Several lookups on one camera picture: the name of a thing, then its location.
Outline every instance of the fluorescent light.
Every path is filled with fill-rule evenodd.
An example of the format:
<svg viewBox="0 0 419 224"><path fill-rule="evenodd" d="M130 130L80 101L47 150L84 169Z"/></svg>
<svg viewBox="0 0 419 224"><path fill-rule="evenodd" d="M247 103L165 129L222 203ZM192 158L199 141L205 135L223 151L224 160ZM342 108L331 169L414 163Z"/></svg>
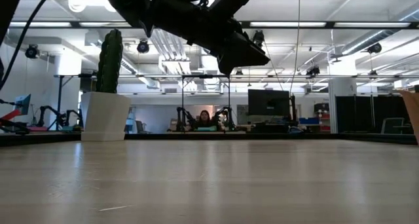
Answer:
<svg viewBox="0 0 419 224"><path fill-rule="evenodd" d="M11 27L24 27L26 25L26 22L11 22ZM30 27L71 27L71 24L69 22L32 22Z"/></svg>
<svg viewBox="0 0 419 224"><path fill-rule="evenodd" d="M148 75L148 74L140 74L139 76L142 77L152 77L152 78L180 78L182 75Z"/></svg>
<svg viewBox="0 0 419 224"><path fill-rule="evenodd" d="M300 27L314 28L324 27L325 22L300 22ZM275 27L275 28L295 28L299 26L298 22L251 22L251 27Z"/></svg>
<svg viewBox="0 0 419 224"><path fill-rule="evenodd" d="M128 22L81 22L82 27L91 28L128 28L131 27Z"/></svg>
<svg viewBox="0 0 419 224"><path fill-rule="evenodd" d="M135 75L119 75L119 78L134 78Z"/></svg>
<svg viewBox="0 0 419 224"><path fill-rule="evenodd" d="M336 28L405 28L409 22L337 22Z"/></svg>
<svg viewBox="0 0 419 224"><path fill-rule="evenodd" d="M137 96L137 95L163 95L164 93L161 92L142 92L142 93L117 93L123 96Z"/></svg>
<svg viewBox="0 0 419 224"><path fill-rule="evenodd" d="M230 75L230 77L232 78L264 78L264 77L269 77L268 75Z"/></svg>
<svg viewBox="0 0 419 224"><path fill-rule="evenodd" d="M328 85L327 86L323 86L322 88L319 88L319 89L317 89L317 90L313 90L314 92L319 92L320 90L324 90L324 89L326 89L327 87L329 87Z"/></svg>

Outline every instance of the teal object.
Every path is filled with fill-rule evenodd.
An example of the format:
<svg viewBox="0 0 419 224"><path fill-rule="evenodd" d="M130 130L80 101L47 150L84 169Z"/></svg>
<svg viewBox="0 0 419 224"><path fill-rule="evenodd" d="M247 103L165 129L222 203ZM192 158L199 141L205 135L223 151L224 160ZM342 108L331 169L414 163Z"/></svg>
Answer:
<svg viewBox="0 0 419 224"><path fill-rule="evenodd" d="M202 127L202 128L197 128L196 131L197 132L216 132L217 127L216 126Z"/></svg>
<svg viewBox="0 0 419 224"><path fill-rule="evenodd" d="M117 93L123 48L122 35L119 30L114 29L106 35L100 52L97 92Z"/></svg>

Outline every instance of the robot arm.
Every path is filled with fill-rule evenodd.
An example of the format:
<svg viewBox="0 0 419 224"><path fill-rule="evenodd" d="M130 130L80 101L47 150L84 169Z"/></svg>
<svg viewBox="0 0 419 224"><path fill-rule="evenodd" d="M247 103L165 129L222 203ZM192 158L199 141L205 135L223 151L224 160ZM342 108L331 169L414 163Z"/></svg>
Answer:
<svg viewBox="0 0 419 224"><path fill-rule="evenodd" d="M221 108L220 110L218 110L217 112L215 112L214 116L211 119L212 120L212 123L214 125L218 125L221 114L227 115L227 118L228 118L228 127L230 128L230 130L232 130L233 128L235 128L234 122L232 120L232 109L231 109L231 107L228 107L228 106L224 106L223 108Z"/></svg>
<svg viewBox="0 0 419 224"><path fill-rule="evenodd" d="M233 68L265 65L269 58L253 43L233 18L249 0L109 0L118 13L148 37L160 28L197 44L216 57L219 70L230 75Z"/></svg>
<svg viewBox="0 0 419 224"><path fill-rule="evenodd" d="M176 124L177 131L181 131L182 127L186 126L185 122L183 122L181 118L181 112L183 112L186 118L188 119L188 123L190 126L193 126L194 124L196 124L196 119L194 119L191 113L189 113L189 111L187 111L185 108L178 107L176 110L177 110L177 124Z"/></svg>
<svg viewBox="0 0 419 224"><path fill-rule="evenodd" d="M49 105L46 105L46 106L40 106L40 108L39 108L39 110L41 111L41 115L39 115L39 121L38 121L37 127L43 127L44 126L44 124L45 124L44 115L45 115L45 111L47 109L51 110L51 112L53 112L57 116L58 124L60 126L63 126L64 125L64 119L63 118L65 117L65 115L62 115L60 112L55 110L53 107L51 107Z"/></svg>
<svg viewBox="0 0 419 224"><path fill-rule="evenodd" d="M67 110L65 112L64 126L69 126L70 125L70 122L69 121L70 121L70 114L71 113L74 113L77 116L77 118L79 118L79 126L83 127L83 117L82 117L82 115L80 113L78 113L75 110Z"/></svg>

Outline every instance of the wooden table surface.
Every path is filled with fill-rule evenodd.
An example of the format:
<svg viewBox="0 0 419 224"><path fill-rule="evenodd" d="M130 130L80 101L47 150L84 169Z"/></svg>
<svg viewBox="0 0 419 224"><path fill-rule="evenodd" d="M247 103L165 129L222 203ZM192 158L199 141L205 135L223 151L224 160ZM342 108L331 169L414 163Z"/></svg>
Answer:
<svg viewBox="0 0 419 224"><path fill-rule="evenodd" d="M0 147L0 220L417 224L419 150L342 140Z"/></svg>

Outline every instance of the cable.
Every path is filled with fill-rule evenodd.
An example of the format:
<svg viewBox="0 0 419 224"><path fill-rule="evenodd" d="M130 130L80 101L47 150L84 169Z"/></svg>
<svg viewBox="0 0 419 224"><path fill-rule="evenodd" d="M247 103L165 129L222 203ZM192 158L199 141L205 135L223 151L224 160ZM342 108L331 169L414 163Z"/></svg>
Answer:
<svg viewBox="0 0 419 224"><path fill-rule="evenodd" d="M291 79L291 87L289 87L289 93L290 94L291 94L292 89L293 89L295 73L297 72L297 60L298 60L298 57L299 57L300 20L301 20L301 0L299 0L299 25L297 27L297 44L296 44L296 47L295 47L294 74L293 74L293 78Z"/></svg>
<svg viewBox="0 0 419 224"><path fill-rule="evenodd" d="M278 74L276 73L276 68L275 68L274 63L272 63L272 58L270 58L270 53L269 53L269 50L268 50L268 45L266 44L266 42L265 42L265 41L263 41L263 43L264 43L264 45L266 46L266 52L268 53L268 57L269 57L269 59L270 59L270 63L272 64L272 68L274 69L275 76L276 76L276 78L277 78L277 80L278 80L278 83L280 84L281 90L283 90L283 88L282 88L282 84L281 84L281 81L280 81L280 77L279 77L279 76L278 76Z"/></svg>
<svg viewBox="0 0 419 224"><path fill-rule="evenodd" d="M8 68L6 70L5 76L3 77L3 79L1 79L1 82L0 82L0 91L1 91L1 89L3 89L3 87L4 87L4 85L5 85L6 81L7 81L7 78L9 77L10 72L12 71L13 63L16 60L16 57L18 56L20 47L22 46L22 43L24 42L25 34L26 34L27 30L29 29L29 27L30 27L30 25L32 23L32 20L35 18L35 16L37 15L38 11L44 5L45 1L46 0L41 0L39 2L39 4L35 8L35 10L32 12L31 16L29 17L29 19L26 22L25 27L22 30L22 33L20 34L19 41L18 41L18 43L16 45L16 48L14 49L13 56L10 59L10 63L9 63L9 66L8 66Z"/></svg>

